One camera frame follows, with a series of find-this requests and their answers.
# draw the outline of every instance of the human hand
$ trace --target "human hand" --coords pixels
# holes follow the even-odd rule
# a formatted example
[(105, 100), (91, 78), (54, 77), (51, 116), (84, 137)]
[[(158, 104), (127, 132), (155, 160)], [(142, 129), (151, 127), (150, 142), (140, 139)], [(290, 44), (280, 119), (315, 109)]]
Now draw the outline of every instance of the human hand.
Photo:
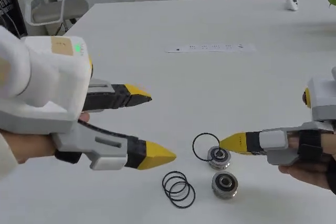
[[(79, 119), (88, 122), (90, 115), (82, 113)], [(50, 135), (21, 135), (0, 131), (11, 148), (19, 164), (25, 163), (29, 158), (53, 156), (56, 151)]]
[[(290, 148), (298, 149), (299, 138), (289, 137), (288, 144)], [(321, 162), (319, 163), (304, 163), (298, 162), (291, 166), (279, 166), (279, 170), (284, 174), (289, 174), (295, 179), (302, 182), (319, 186), (321, 188), (330, 189), (326, 171), (328, 169), (328, 162), (334, 158), (336, 159), (336, 135), (334, 134), (322, 134), (321, 135), (321, 147), (325, 154)]]

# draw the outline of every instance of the yellow knob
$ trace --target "yellow knob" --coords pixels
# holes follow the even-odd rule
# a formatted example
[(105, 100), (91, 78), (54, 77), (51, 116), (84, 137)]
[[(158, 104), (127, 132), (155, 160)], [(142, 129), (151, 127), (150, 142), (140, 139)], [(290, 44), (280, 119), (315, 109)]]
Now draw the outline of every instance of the yellow knob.
[(310, 94), (309, 94), (309, 89), (306, 88), (303, 96), (302, 96), (302, 100), (305, 103), (305, 105), (307, 105), (308, 108), (311, 108), (311, 103), (310, 103)]

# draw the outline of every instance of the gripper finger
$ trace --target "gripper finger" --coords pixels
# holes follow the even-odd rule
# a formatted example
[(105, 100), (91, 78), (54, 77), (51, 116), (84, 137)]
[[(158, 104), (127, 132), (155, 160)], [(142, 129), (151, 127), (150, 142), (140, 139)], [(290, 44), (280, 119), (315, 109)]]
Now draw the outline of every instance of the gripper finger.
[(151, 101), (151, 96), (130, 84), (110, 84), (91, 79), (83, 111), (102, 111), (136, 106)]
[(70, 133), (54, 134), (53, 139), (60, 152), (86, 154), (93, 170), (117, 170), (124, 166), (149, 169), (176, 158), (159, 144), (110, 132), (81, 120)]

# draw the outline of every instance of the metal bearing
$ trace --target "metal bearing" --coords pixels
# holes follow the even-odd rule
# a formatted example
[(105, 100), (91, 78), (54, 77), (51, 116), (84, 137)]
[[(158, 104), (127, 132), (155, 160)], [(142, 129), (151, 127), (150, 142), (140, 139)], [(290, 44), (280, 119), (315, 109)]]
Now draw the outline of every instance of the metal bearing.
[(218, 172), (212, 178), (212, 190), (221, 199), (232, 199), (238, 191), (238, 180), (229, 172)]
[(216, 170), (225, 170), (230, 165), (231, 153), (218, 146), (211, 147), (208, 151), (208, 163)]

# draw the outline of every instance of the white tabletop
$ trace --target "white tabletop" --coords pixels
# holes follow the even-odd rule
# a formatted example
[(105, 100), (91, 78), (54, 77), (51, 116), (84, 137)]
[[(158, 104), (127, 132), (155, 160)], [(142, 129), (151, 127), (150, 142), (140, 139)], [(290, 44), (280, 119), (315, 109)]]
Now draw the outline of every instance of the white tabletop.
[[(211, 191), (215, 171), (197, 160), (193, 138), (211, 132), (298, 126), (310, 120), (301, 96), (312, 76), (336, 65), (336, 10), (326, 0), (191, 0), (95, 5), (68, 33), (90, 49), (94, 76), (139, 84), (153, 101), (92, 115), (91, 123), (173, 150), (176, 161), (151, 170), (94, 172), (53, 158), (31, 160), (0, 184), (0, 223), (168, 224), (332, 223), (336, 196), (278, 172), (265, 157), (233, 154), (234, 200)], [(255, 52), (167, 54), (188, 44), (252, 43)], [(206, 138), (200, 155), (215, 145)], [(188, 209), (161, 188), (171, 170), (196, 190)]]

